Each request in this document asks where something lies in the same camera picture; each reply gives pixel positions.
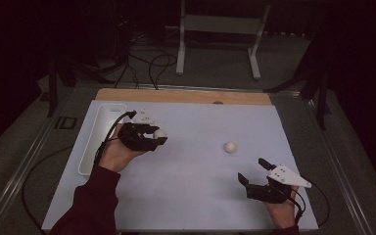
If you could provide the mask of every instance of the metal leg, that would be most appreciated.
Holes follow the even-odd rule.
[[[185,63],[185,0],[181,0],[181,19],[179,27],[179,50],[176,61],[176,74],[182,75],[184,73]]]
[[[263,30],[265,26],[265,22],[267,20],[268,12],[270,11],[270,5],[267,5],[264,7],[263,15],[260,18],[259,24],[258,24],[258,33],[256,34],[256,41],[252,48],[249,48],[249,60],[250,60],[250,66],[252,67],[252,73],[253,78],[255,80],[260,80],[260,70],[258,65],[258,59],[256,59],[256,52],[258,50],[261,37],[263,35]]]

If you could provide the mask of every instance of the white tabletop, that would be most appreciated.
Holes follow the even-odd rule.
[[[297,169],[274,106],[208,105],[93,101],[42,228],[50,230],[72,204],[73,191],[87,178],[78,167],[99,107],[125,104],[128,111],[144,109],[164,129],[168,140],[155,152],[136,158],[121,173],[117,186],[117,229],[120,231],[253,231],[273,228],[264,205],[246,198],[237,179],[267,183],[259,158]],[[226,142],[237,149],[228,154]],[[299,226],[317,229],[306,195]]]

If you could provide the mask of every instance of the gray carpet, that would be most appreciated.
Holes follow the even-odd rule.
[[[159,86],[160,88],[171,85],[246,90],[269,88],[292,77],[307,44],[308,41],[304,38],[265,37],[258,50],[262,79],[254,81],[244,51],[245,44],[227,50],[226,46],[225,49],[218,46],[206,49],[205,45],[193,42],[193,45],[188,45],[185,73],[177,76],[174,74],[175,66],[168,68],[160,77]],[[169,40],[164,45],[138,46],[139,49],[152,47],[166,49],[173,55],[176,52],[174,40]],[[155,53],[152,52],[134,54],[136,53],[148,61],[155,57]],[[137,70],[139,82],[146,84],[144,87],[152,87],[148,77],[149,65],[134,59],[130,63]],[[117,70],[108,75],[108,79],[115,80],[120,72],[121,70]],[[42,80],[44,90],[45,81],[44,78]],[[131,72],[127,72],[119,87],[132,87],[131,81]],[[76,87],[65,92],[68,93],[64,96],[67,102],[61,106],[56,118],[58,116],[77,118],[77,126],[71,130],[51,130],[38,155],[38,161],[57,151],[64,151],[40,164],[25,185],[27,204],[39,223],[45,217],[52,194],[56,190],[69,157],[71,149],[66,148],[74,144],[90,101],[94,99],[97,90],[105,86],[81,76]],[[298,84],[289,90],[297,91],[299,88]],[[372,232],[376,234],[376,174],[334,94],[330,92],[327,98],[330,114],[325,117],[327,126],[325,132],[319,131],[316,123],[313,122],[312,109],[305,101],[293,98],[289,93],[275,95],[271,99],[281,117],[301,173],[321,187],[331,206],[331,215],[327,223],[307,234],[359,234],[348,201],[343,196],[343,189],[338,183],[340,179],[330,164],[330,155],[324,144],[323,135],[330,140],[358,198],[359,205],[371,225]],[[0,138],[0,195],[22,158],[27,154],[41,126],[49,122],[46,117],[47,108],[46,102],[35,101]],[[323,197],[315,189],[308,190],[308,194],[315,217],[321,222],[327,213]],[[39,234],[24,211],[20,194],[3,217],[0,234]]]

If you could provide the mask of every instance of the dark background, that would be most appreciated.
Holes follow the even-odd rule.
[[[329,63],[329,88],[336,92],[376,168],[376,1],[285,2],[272,5],[265,30],[269,35],[314,36],[302,63],[308,67],[313,62]],[[240,17],[254,13],[252,7],[218,3],[193,0],[187,11]],[[40,95],[36,81],[48,73],[49,53],[55,50],[95,66],[96,58],[109,57],[106,52],[115,43],[107,18],[111,6],[107,0],[0,2],[0,135]],[[115,7],[117,23],[129,20],[158,38],[164,37],[165,25],[179,24],[179,1],[117,1]],[[329,24],[324,22],[326,34],[317,35],[331,9],[340,14]],[[121,40],[118,47],[126,43]]]

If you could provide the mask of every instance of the person's left hand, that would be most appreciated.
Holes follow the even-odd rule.
[[[108,143],[106,143],[99,166],[114,172],[121,172],[134,158],[143,155],[146,152],[132,151],[126,148],[118,139],[118,132],[122,124],[118,124],[115,132]]]

